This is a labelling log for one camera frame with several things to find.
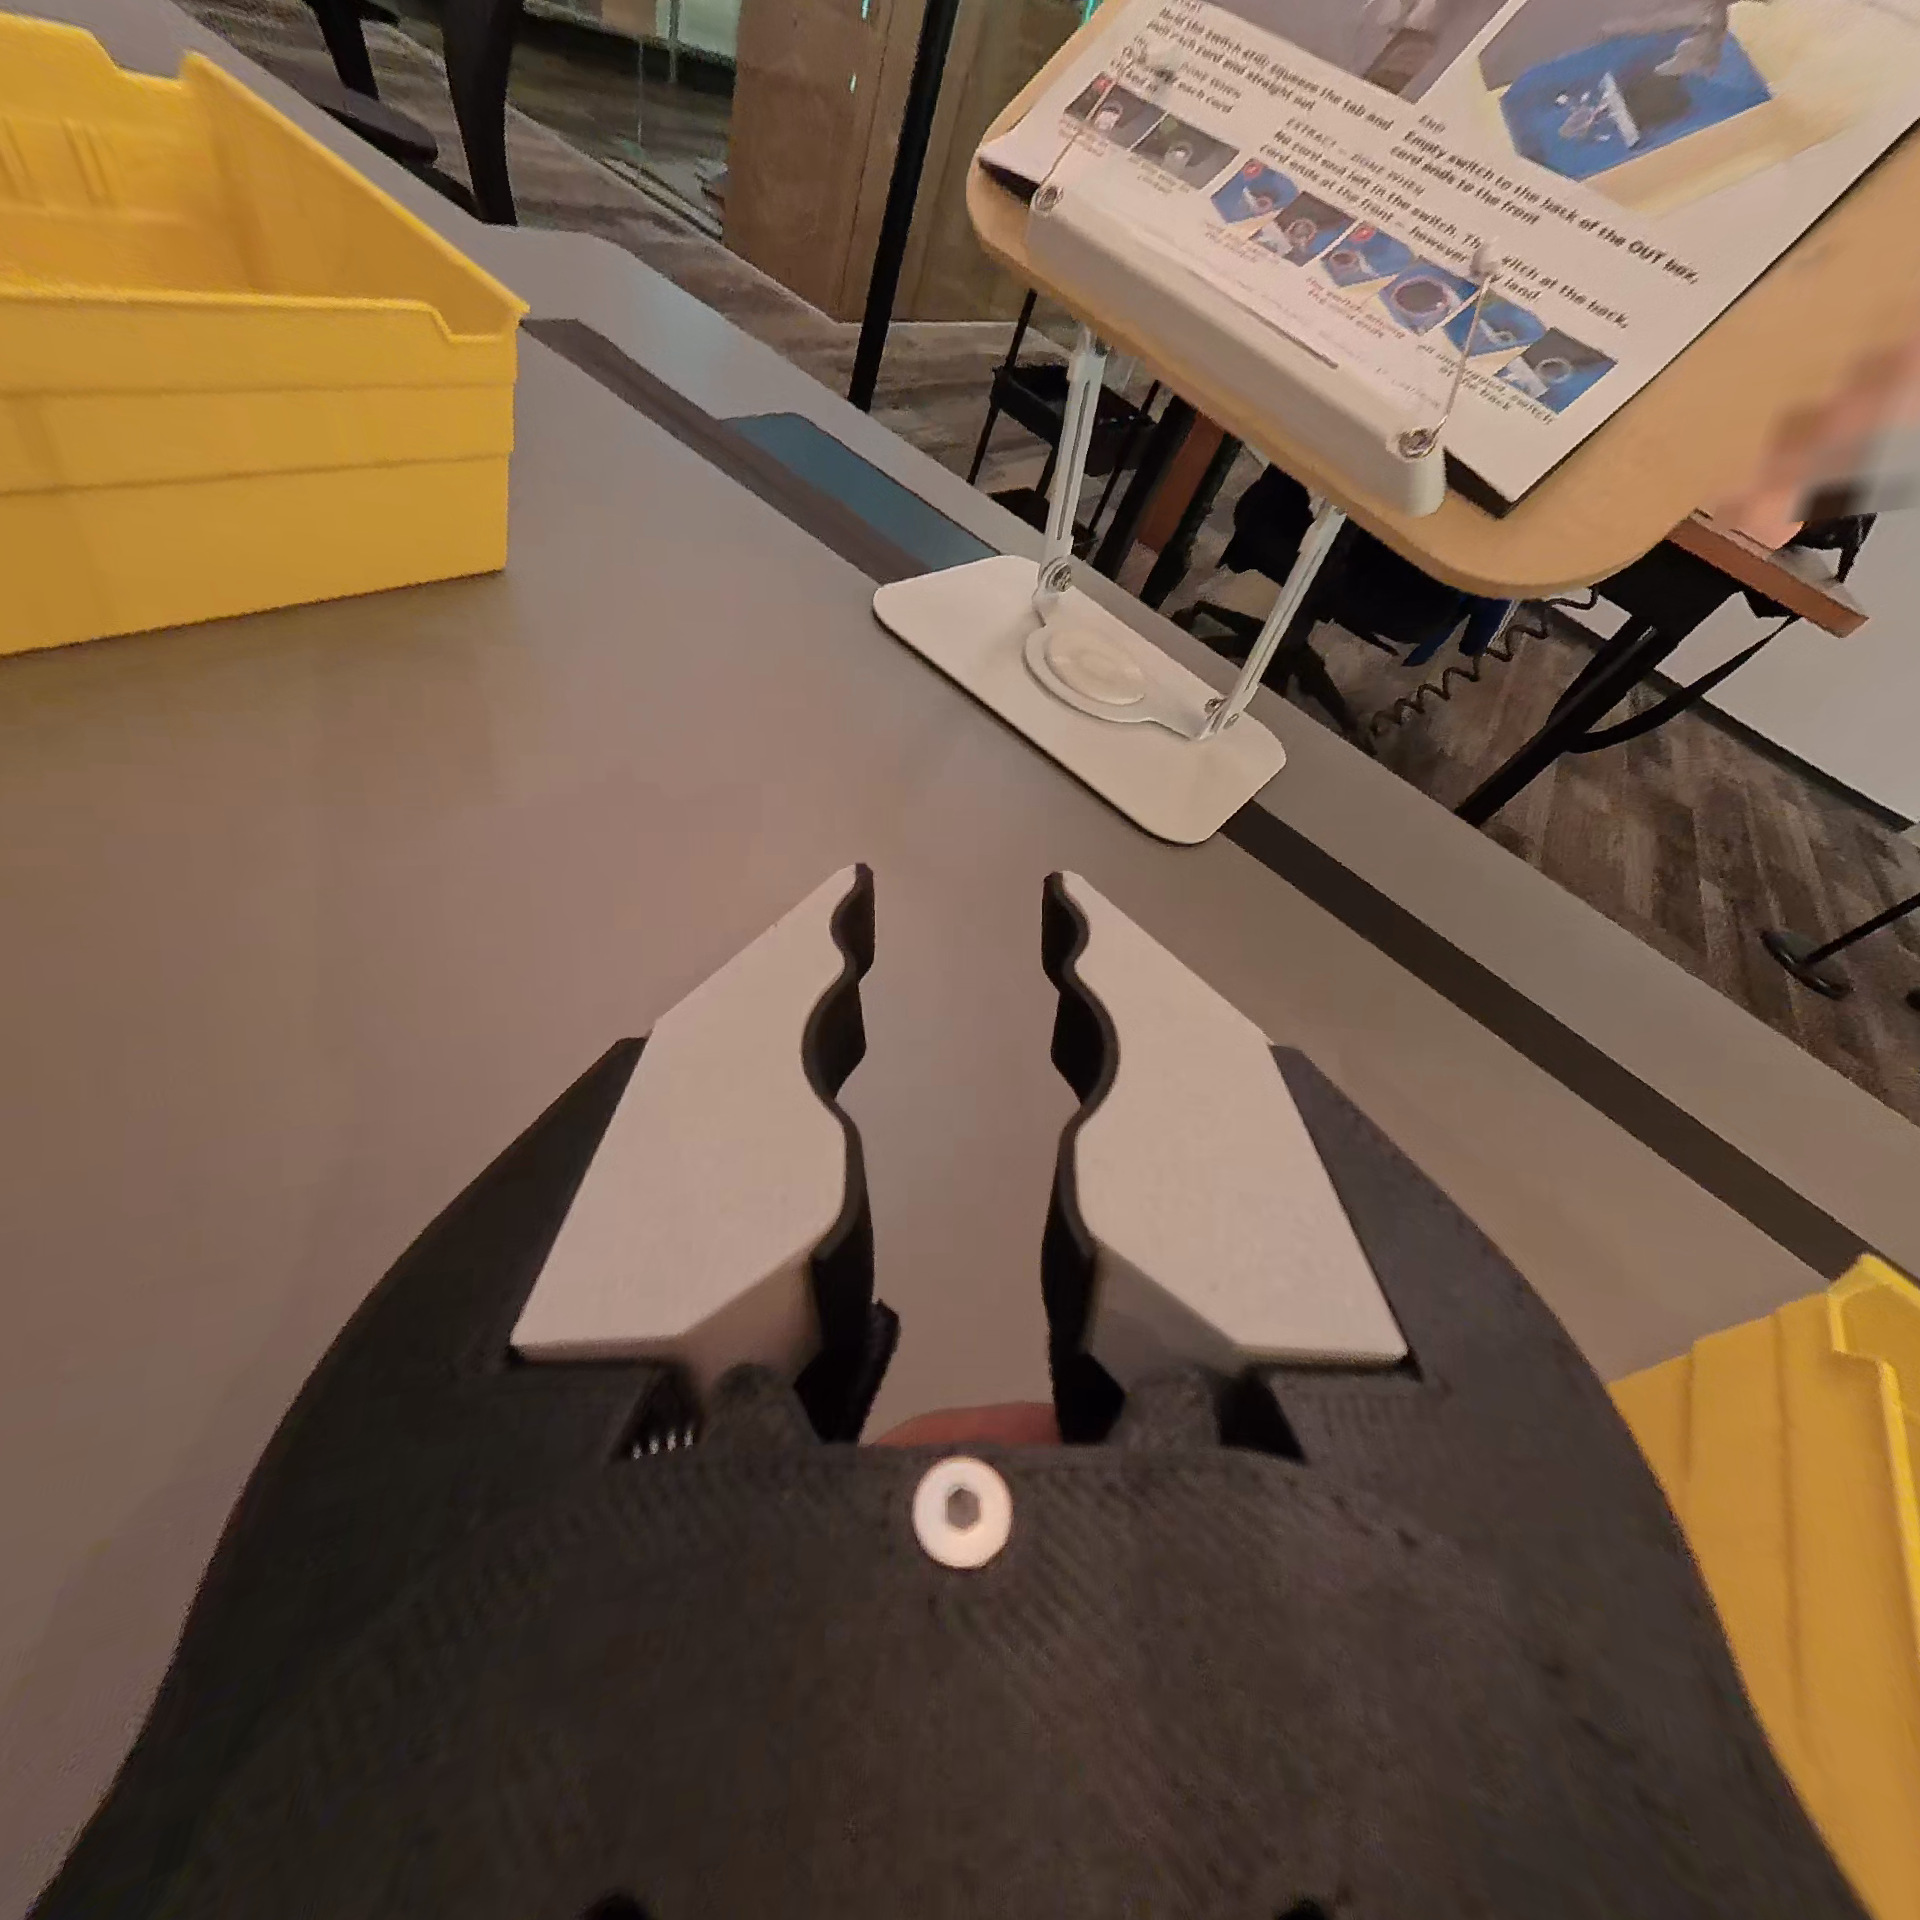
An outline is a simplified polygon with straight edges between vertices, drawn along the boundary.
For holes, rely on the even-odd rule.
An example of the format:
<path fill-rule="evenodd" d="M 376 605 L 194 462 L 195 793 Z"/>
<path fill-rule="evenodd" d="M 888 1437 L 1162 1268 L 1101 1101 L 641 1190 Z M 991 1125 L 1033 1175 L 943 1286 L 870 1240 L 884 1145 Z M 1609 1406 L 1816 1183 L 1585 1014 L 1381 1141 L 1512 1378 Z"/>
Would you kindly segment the wooden document stand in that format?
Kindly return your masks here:
<path fill-rule="evenodd" d="M 1101 34 L 1091 14 L 999 110 L 982 143 Z M 1499 510 L 1430 431 L 1385 439 L 1388 415 L 1354 378 L 1280 334 L 1242 357 L 1192 310 L 1168 315 L 1156 285 L 1124 290 L 1111 263 L 1079 263 L 1033 199 L 972 157 L 973 237 L 1078 324 L 1067 407 L 1038 558 L 998 557 L 875 591 L 877 624 L 1032 747 L 1178 846 L 1212 839 L 1284 768 L 1247 719 L 1336 538 L 1364 533 L 1452 589 L 1512 602 L 1601 582 L 1644 558 L 1692 513 L 1725 507 L 1760 477 L 1777 434 L 1820 409 L 1867 354 L 1915 324 L 1915 135 L 1880 161 L 1665 372 Z M 1073 513 L 1105 352 L 1139 360 L 1308 495 L 1308 533 L 1230 691 L 1111 614 L 1075 582 Z"/>

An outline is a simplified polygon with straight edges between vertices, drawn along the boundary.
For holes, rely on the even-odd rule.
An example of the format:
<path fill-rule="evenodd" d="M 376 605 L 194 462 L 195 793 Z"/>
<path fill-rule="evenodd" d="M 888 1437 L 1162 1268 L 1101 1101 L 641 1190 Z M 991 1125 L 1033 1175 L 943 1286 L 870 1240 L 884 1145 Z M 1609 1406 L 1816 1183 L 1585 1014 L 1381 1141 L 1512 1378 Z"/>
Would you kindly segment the white partition board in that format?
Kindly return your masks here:
<path fill-rule="evenodd" d="M 1915 513 L 1877 520 L 1842 592 L 1864 617 L 1843 635 L 1810 620 L 1717 684 L 1705 705 L 1903 827 L 1917 818 L 1917 553 Z M 1562 609 L 1593 639 L 1616 637 L 1628 609 L 1573 592 Z M 1694 682 L 1747 648 L 1780 614 L 1752 612 L 1736 589 L 1656 672 Z"/>

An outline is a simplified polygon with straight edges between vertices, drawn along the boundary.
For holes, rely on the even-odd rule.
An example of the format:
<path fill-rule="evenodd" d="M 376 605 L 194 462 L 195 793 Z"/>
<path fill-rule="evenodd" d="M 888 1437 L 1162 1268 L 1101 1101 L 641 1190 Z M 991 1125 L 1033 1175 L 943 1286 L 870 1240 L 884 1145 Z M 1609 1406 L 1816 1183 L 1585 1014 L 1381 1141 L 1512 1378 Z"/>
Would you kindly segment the black floor stand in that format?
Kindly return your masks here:
<path fill-rule="evenodd" d="M 1765 929 L 1757 943 L 1774 965 L 1802 988 L 1827 1002 L 1843 1002 L 1854 995 L 1855 984 L 1840 965 L 1842 959 L 1864 943 L 1908 923 L 1915 913 L 1917 893 L 1910 893 L 1865 920 L 1825 939 L 1786 929 Z"/>

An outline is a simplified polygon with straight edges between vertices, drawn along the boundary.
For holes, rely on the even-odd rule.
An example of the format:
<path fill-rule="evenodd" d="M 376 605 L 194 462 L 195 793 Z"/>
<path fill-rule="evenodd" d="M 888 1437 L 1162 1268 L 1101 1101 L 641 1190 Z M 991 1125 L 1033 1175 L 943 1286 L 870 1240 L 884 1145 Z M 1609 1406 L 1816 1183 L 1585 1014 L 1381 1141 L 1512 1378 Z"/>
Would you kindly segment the brown wooden panel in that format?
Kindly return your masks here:
<path fill-rule="evenodd" d="M 921 14 L 921 2 L 739 8 L 723 240 L 837 323 L 864 315 Z M 967 170 L 996 117 L 1082 23 L 1073 2 L 960 5 L 896 320 L 1015 316 L 1024 296 L 983 255 L 965 212 Z"/>

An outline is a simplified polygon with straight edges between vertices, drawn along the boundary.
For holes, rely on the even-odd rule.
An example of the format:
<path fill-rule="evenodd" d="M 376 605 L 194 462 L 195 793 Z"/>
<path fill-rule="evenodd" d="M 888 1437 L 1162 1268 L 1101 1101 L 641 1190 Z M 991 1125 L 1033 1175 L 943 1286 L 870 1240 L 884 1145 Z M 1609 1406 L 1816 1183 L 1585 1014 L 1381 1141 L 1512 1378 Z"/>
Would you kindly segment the yellow plastic bin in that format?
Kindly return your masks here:
<path fill-rule="evenodd" d="M 1917 1914 L 1917 1286 L 1817 1294 L 1607 1389 L 1739 1684 L 1870 1916 Z"/>
<path fill-rule="evenodd" d="M 506 567 L 524 300 L 199 55 L 2 84 L 5 656 Z"/>

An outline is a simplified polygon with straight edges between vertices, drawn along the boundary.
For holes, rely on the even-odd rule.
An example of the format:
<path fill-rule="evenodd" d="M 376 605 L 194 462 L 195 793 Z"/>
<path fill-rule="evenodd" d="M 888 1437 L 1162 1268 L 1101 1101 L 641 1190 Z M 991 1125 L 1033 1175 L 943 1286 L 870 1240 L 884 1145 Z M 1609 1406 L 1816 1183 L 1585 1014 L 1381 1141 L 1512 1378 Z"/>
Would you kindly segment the blue tape strip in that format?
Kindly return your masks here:
<path fill-rule="evenodd" d="M 998 557 L 990 542 L 797 412 L 733 417 L 723 426 L 775 469 L 797 509 L 831 509 L 827 520 L 858 537 L 854 549 L 881 561 L 884 582 Z"/>

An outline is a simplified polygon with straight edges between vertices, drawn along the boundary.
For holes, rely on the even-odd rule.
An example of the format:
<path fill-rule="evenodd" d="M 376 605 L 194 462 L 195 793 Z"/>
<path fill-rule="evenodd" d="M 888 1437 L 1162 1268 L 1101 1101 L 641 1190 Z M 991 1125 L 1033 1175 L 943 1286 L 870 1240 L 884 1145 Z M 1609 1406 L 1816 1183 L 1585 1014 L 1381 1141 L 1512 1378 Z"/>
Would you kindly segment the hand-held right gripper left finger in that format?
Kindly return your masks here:
<path fill-rule="evenodd" d="M 839 1101 L 874 951 L 854 862 L 658 1018 L 518 1313 L 518 1361 L 654 1364 L 697 1398 L 754 1367 L 822 1440 L 860 1439 L 899 1341 Z"/>

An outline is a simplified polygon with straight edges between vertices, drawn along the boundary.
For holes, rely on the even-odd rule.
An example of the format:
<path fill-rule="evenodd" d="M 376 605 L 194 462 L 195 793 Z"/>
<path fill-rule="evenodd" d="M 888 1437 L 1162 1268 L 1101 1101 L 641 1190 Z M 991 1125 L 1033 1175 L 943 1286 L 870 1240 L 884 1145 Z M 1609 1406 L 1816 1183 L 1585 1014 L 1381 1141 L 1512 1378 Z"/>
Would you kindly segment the black metal post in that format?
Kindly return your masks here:
<path fill-rule="evenodd" d="M 861 415 L 872 412 L 877 392 L 960 8 L 960 2 L 924 2 L 921 10 L 846 388 L 848 402 Z"/>

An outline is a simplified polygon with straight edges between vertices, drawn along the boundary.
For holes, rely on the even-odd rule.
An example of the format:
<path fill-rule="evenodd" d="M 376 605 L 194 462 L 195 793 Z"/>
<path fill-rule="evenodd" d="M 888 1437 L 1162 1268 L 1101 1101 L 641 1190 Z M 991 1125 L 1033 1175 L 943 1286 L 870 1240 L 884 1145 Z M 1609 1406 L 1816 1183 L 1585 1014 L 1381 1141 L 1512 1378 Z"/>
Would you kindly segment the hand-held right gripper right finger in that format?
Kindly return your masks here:
<path fill-rule="evenodd" d="M 1401 1371 L 1410 1341 L 1260 1024 L 1079 874 L 1043 878 L 1040 959 L 1073 1101 L 1040 1260 L 1062 1439 L 1103 1440 L 1166 1373 L 1233 1401 L 1284 1368 Z"/>

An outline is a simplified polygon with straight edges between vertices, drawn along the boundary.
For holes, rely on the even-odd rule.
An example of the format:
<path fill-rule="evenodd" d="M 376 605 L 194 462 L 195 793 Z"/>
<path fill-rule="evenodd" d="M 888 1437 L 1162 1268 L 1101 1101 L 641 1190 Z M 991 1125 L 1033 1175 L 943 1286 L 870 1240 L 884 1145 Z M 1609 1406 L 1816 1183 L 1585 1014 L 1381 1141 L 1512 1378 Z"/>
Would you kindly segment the printed instruction sheet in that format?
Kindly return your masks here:
<path fill-rule="evenodd" d="M 1113 5 L 975 162 L 1499 513 L 1915 135 L 1915 5 Z"/>

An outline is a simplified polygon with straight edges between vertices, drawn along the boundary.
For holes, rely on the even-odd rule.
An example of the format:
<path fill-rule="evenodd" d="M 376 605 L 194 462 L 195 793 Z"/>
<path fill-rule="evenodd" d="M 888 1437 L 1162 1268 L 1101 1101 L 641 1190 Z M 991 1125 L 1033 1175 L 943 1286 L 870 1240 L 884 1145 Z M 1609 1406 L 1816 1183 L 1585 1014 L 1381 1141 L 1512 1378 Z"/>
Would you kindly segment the wooden desk with black legs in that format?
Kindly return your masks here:
<path fill-rule="evenodd" d="M 1697 708 L 1796 623 L 1838 637 L 1860 631 L 1864 614 L 1846 589 L 1874 527 L 1874 515 L 1811 520 L 1784 546 L 1765 549 L 1703 516 L 1682 522 L 1667 540 L 1595 584 L 1595 599 L 1623 612 L 1623 627 L 1592 652 L 1541 727 L 1453 815 L 1479 828 L 1560 761 L 1658 732 Z M 1763 623 L 1757 640 L 1650 707 L 1613 716 L 1713 612 L 1737 599 Z"/>

